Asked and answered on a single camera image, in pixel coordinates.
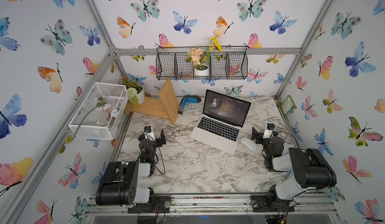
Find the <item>white wireless mouse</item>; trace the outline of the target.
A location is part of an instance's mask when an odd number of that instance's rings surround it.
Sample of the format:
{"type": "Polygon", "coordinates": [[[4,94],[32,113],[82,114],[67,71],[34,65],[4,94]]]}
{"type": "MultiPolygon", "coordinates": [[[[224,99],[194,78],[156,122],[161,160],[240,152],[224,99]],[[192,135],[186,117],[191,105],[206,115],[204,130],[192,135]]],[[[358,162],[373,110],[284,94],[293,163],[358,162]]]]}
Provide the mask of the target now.
{"type": "Polygon", "coordinates": [[[251,140],[251,139],[248,139],[246,137],[243,137],[241,138],[240,142],[245,146],[247,147],[249,150],[251,150],[252,152],[255,152],[258,150],[258,146],[257,144],[255,143],[255,141],[251,140]]]}

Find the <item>silver laptop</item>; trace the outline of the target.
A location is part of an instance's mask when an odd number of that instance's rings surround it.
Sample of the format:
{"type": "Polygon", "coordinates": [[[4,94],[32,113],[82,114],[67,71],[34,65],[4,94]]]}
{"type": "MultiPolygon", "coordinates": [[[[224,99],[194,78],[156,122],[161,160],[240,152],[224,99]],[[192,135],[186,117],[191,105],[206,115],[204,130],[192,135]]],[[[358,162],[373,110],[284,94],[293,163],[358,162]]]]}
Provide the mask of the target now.
{"type": "Polygon", "coordinates": [[[206,90],[202,114],[190,137],[234,155],[252,103],[206,90]]]}

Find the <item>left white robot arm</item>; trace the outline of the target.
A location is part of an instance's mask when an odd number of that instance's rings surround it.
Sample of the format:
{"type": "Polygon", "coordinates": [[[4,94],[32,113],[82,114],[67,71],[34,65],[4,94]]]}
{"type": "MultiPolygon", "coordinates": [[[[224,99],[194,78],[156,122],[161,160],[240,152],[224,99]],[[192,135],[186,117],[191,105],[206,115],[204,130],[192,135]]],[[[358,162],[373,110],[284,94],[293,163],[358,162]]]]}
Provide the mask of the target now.
{"type": "Polygon", "coordinates": [[[129,214],[160,212],[166,214],[171,206],[169,196],[156,195],[151,187],[138,186],[138,179],[154,174],[158,157],[156,150],[166,144],[164,130],[159,138],[148,131],[139,137],[141,154],[135,161],[113,161],[106,171],[95,195],[98,206],[127,206],[129,214]]]}

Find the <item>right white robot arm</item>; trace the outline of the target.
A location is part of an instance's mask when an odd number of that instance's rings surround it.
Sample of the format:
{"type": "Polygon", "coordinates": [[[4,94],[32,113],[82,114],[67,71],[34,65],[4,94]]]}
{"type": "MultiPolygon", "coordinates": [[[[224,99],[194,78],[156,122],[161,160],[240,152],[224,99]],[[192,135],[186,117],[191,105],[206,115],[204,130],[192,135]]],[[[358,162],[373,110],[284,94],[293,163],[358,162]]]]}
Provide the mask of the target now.
{"type": "Polygon", "coordinates": [[[292,212],[295,197],[307,191],[334,187],[337,183],[335,172],[319,150],[291,147],[284,154],[284,140],[273,124],[268,124],[263,133],[253,128],[251,138],[244,138],[242,142],[253,151],[261,146],[268,171],[289,173],[284,182],[271,186],[265,194],[251,196],[255,213],[292,212]]]}

